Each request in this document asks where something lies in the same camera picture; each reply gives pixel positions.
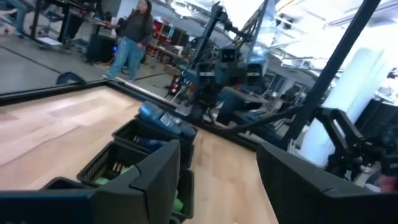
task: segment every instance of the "wooden floor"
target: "wooden floor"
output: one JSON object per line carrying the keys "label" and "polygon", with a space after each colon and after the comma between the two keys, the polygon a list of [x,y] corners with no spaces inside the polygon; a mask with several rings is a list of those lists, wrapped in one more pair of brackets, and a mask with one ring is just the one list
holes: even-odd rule
{"label": "wooden floor", "polygon": [[[77,173],[137,113],[140,102],[106,87],[0,108],[0,189],[39,189]],[[194,224],[277,223],[255,153],[200,130]]]}

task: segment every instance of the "black plastic crate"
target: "black plastic crate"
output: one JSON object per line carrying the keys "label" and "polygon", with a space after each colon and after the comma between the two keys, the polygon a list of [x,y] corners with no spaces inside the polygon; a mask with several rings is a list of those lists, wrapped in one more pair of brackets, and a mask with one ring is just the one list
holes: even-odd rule
{"label": "black plastic crate", "polygon": [[193,217],[193,190],[194,190],[194,177],[193,172],[190,170],[183,170],[178,180],[177,198],[183,203],[181,212],[172,212],[172,216],[178,218],[180,223],[183,223],[186,219]]}
{"label": "black plastic crate", "polygon": [[181,224],[181,223],[180,220],[178,220],[178,218],[172,217],[169,221],[169,224]]}
{"label": "black plastic crate", "polygon": [[113,180],[122,174],[122,170],[131,167],[148,156],[133,147],[110,142],[77,175],[77,179],[93,187],[99,187],[95,180],[99,177]]}
{"label": "black plastic crate", "polygon": [[178,134],[170,133],[167,130],[165,130],[164,128],[156,126],[156,124],[151,124],[150,122],[147,122],[145,119],[143,119],[140,116],[140,114],[135,115],[135,118],[139,119],[142,122],[145,122],[148,125],[151,125],[151,126],[157,128],[157,129],[161,129],[162,131],[165,131],[165,132],[175,136],[176,137],[175,139],[181,139],[181,140],[187,141],[187,142],[189,142],[191,144],[193,144],[193,142],[194,142],[194,140],[195,140],[195,138],[196,138],[196,136],[198,134],[198,129],[196,127],[193,127],[193,126],[192,126],[192,128],[195,130],[195,135],[193,135],[193,136],[186,136],[186,135],[183,135],[183,134],[178,135]]}
{"label": "black plastic crate", "polygon": [[64,177],[56,177],[47,183],[42,189],[44,190],[65,190],[65,189],[90,189],[91,187],[78,183]]}
{"label": "black plastic crate", "polygon": [[119,128],[117,131],[113,133],[114,140],[120,144],[123,144],[128,147],[133,147],[136,149],[140,149],[146,153],[152,153],[154,150],[149,149],[148,147],[141,146],[137,143],[139,138],[144,139],[156,139],[159,141],[169,142],[174,139],[180,140],[180,148],[181,148],[181,170],[188,169],[191,166],[192,155],[193,155],[193,145],[190,142],[185,141],[184,139],[178,137],[175,134],[168,133],[160,128],[151,126],[145,123],[141,119],[132,119],[127,124]]}

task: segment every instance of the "green object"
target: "green object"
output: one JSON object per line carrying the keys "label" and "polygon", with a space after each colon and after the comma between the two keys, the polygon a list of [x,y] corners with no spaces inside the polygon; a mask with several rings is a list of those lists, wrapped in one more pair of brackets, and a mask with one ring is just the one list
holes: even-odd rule
{"label": "green object", "polygon": [[100,185],[105,185],[109,182],[109,180],[107,178],[104,177],[98,177],[97,179],[95,179],[95,183],[96,184],[100,184]]}
{"label": "green object", "polygon": [[174,198],[174,204],[173,204],[173,211],[175,212],[181,212],[182,208],[184,207],[184,203],[180,201],[180,199],[177,198],[178,196],[178,190],[175,191],[175,198]]}
{"label": "green object", "polygon": [[123,167],[122,171],[120,172],[120,174],[124,174],[125,172],[129,171],[129,169],[133,168],[134,165],[132,165],[131,167]]}

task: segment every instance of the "woman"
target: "woman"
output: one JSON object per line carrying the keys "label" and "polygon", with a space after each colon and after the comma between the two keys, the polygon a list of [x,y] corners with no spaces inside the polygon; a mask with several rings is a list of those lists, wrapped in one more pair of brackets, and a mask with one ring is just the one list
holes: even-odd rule
{"label": "woman", "polygon": [[116,53],[113,66],[106,72],[106,79],[114,79],[129,59],[129,81],[134,81],[145,48],[152,37],[153,18],[150,14],[152,4],[144,0],[139,10],[133,10],[122,31],[122,40]]}

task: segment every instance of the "chair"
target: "chair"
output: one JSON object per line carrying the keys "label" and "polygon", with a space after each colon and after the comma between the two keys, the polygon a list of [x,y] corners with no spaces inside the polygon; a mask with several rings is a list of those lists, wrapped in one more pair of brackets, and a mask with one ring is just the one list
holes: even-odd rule
{"label": "chair", "polygon": [[49,34],[53,32],[54,34],[59,34],[59,32],[53,28],[51,28],[51,23],[60,22],[63,20],[63,14],[58,13],[58,7],[55,10],[51,10],[50,8],[43,11],[41,14],[49,20],[49,23],[46,26],[41,26],[42,28],[39,30],[39,35],[41,33]]}

